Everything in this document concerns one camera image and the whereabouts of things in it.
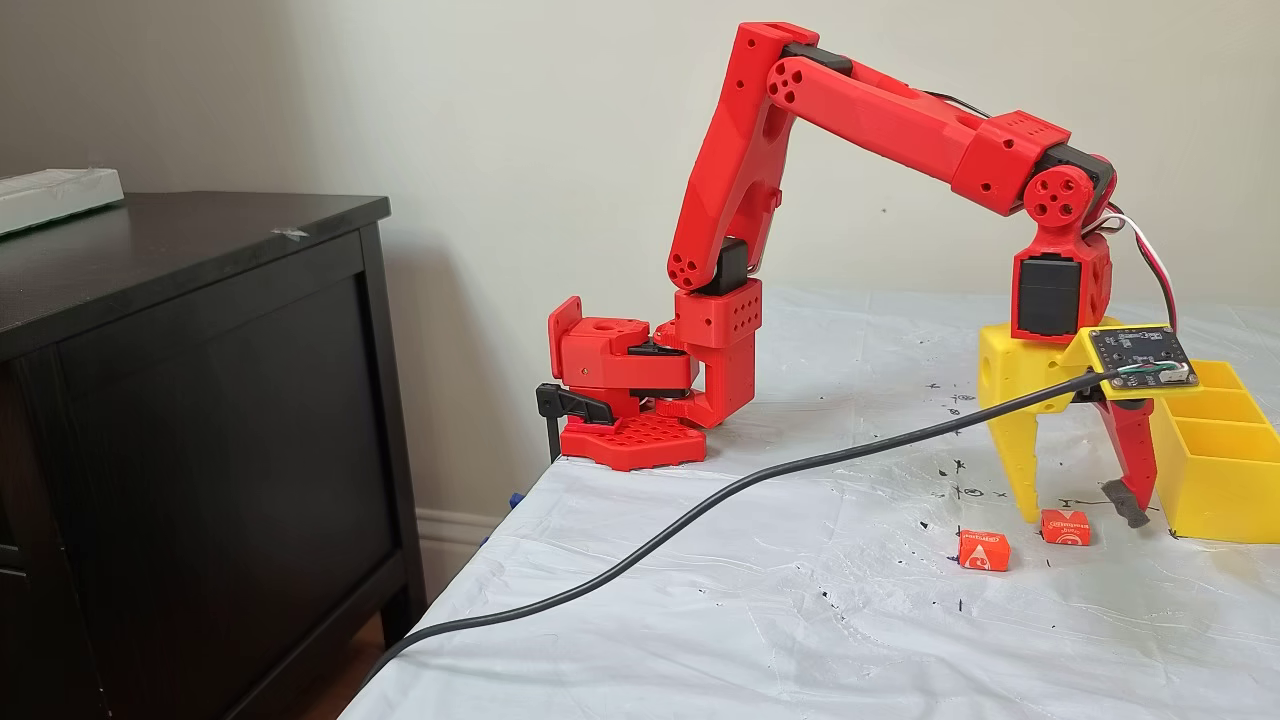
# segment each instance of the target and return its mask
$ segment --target circuit board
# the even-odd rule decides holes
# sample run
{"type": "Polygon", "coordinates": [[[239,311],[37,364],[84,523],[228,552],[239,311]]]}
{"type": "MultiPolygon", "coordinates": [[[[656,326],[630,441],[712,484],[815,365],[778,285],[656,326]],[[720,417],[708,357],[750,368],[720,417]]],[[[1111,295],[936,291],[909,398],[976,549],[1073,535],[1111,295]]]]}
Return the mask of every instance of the circuit board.
{"type": "Polygon", "coordinates": [[[1199,383],[1196,370],[1178,342],[1178,336],[1169,328],[1098,328],[1089,331],[1089,342],[1097,351],[1102,370],[1115,370],[1126,365],[1143,363],[1181,363],[1183,369],[1161,373],[1138,373],[1121,375],[1120,388],[1188,387],[1199,383]]]}

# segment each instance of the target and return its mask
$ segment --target dresser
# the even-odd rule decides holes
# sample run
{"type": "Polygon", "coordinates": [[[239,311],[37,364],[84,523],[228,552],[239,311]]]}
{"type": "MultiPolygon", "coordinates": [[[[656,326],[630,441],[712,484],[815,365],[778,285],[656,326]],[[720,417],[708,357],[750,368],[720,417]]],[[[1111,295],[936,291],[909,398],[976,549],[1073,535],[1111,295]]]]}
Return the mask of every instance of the dresser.
{"type": "Polygon", "coordinates": [[[0,238],[0,717],[273,717],[426,609],[384,197],[0,238]]]}

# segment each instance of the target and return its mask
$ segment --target baseboard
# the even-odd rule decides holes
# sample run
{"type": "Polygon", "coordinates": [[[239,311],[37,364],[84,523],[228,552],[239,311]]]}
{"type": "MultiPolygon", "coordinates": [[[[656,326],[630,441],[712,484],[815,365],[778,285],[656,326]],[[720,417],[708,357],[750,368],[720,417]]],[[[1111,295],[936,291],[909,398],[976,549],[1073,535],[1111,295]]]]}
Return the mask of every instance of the baseboard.
{"type": "Polygon", "coordinates": [[[488,515],[419,507],[417,537],[424,541],[452,542],[479,547],[484,542],[484,538],[489,537],[489,533],[500,521],[502,518],[490,518],[488,515]]]}
{"type": "Polygon", "coordinates": [[[416,515],[426,596],[435,600],[502,518],[430,507],[419,507],[416,515]]]}

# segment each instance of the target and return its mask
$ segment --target yellow bin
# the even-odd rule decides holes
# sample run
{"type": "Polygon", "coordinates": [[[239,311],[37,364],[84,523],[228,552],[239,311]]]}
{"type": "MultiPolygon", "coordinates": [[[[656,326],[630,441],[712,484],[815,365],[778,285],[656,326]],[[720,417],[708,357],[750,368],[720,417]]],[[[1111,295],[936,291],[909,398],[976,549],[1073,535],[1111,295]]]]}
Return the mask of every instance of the yellow bin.
{"type": "Polygon", "coordinates": [[[1156,398],[1156,492],[1179,536],[1280,543],[1280,436],[1226,363],[1193,360],[1203,391],[1156,398]]]}

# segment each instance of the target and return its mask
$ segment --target dresser top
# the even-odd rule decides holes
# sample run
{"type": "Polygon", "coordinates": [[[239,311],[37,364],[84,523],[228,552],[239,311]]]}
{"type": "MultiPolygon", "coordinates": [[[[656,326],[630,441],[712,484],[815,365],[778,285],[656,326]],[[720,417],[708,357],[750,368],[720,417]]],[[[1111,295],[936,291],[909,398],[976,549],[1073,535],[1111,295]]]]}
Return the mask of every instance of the dresser top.
{"type": "Polygon", "coordinates": [[[385,197],[129,193],[114,206],[0,236],[0,361],[389,214],[385,197]]]}

